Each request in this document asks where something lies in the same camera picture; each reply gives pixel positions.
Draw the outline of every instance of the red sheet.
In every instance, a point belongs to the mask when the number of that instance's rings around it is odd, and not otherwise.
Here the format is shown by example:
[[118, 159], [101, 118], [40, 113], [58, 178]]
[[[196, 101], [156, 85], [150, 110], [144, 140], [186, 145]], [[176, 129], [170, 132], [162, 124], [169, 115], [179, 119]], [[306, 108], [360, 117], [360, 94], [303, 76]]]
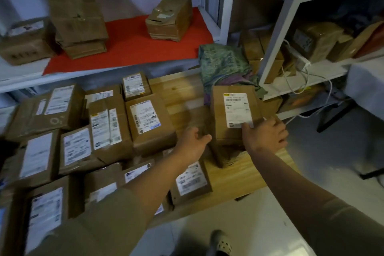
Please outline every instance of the red sheet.
[[147, 16], [107, 22], [106, 53], [76, 60], [62, 53], [50, 60], [43, 75], [197, 58], [199, 45], [213, 43], [213, 39], [197, 7], [193, 13], [191, 26], [180, 42], [151, 39], [145, 25]]

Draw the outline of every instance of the person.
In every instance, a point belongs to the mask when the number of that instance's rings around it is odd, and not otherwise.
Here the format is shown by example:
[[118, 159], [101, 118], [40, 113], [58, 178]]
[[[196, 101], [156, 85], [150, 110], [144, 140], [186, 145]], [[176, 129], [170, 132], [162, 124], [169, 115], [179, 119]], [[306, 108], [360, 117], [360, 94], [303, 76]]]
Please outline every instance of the person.
[[[305, 179], [275, 155], [287, 146], [284, 123], [269, 119], [256, 128], [244, 123], [242, 129], [244, 146], [255, 167], [318, 256], [384, 255], [383, 226]], [[29, 255], [129, 255], [177, 176], [201, 157], [212, 139], [210, 135], [198, 138], [197, 132], [198, 128], [188, 128], [168, 157], [51, 231]]]

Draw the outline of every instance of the forearm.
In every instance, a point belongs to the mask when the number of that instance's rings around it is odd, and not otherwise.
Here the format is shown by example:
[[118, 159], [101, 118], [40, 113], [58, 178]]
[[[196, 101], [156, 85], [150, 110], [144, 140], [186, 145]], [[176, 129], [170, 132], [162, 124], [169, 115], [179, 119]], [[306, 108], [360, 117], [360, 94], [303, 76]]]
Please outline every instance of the forearm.
[[308, 241], [308, 225], [321, 207], [336, 198], [286, 165], [271, 151], [250, 154], [254, 165], [300, 234]]
[[166, 197], [171, 185], [184, 170], [175, 155], [160, 160], [156, 165], [129, 181], [124, 188], [130, 189], [144, 209], [147, 224]]

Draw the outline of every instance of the person's left hand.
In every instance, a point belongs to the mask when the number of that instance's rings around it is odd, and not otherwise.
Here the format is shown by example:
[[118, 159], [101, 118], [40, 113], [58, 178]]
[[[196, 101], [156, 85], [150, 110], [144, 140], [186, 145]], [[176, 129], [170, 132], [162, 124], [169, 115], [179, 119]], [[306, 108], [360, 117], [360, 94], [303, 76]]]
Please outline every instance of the person's left hand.
[[205, 146], [212, 140], [211, 135], [197, 138], [199, 128], [187, 128], [182, 137], [177, 141], [171, 155], [174, 155], [177, 162], [180, 163], [180, 170], [183, 173], [187, 167], [198, 161], [205, 150]]

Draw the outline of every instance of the hand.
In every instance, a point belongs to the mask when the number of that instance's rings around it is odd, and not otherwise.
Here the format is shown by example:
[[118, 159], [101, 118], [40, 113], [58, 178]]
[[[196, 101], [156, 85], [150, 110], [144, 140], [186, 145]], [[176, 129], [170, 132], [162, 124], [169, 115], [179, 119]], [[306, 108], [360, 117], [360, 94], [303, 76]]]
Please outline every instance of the hand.
[[276, 122], [270, 118], [262, 122], [256, 128], [251, 128], [247, 123], [242, 124], [243, 143], [248, 153], [254, 153], [261, 149], [267, 149], [272, 153], [288, 145], [285, 140], [288, 131], [283, 122]]
[[183, 173], [187, 167], [198, 161], [205, 150], [205, 146], [212, 140], [211, 135], [197, 138], [199, 128], [187, 128], [181, 138], [177, 141], [170, 155], [180, 163], [180, 170]]

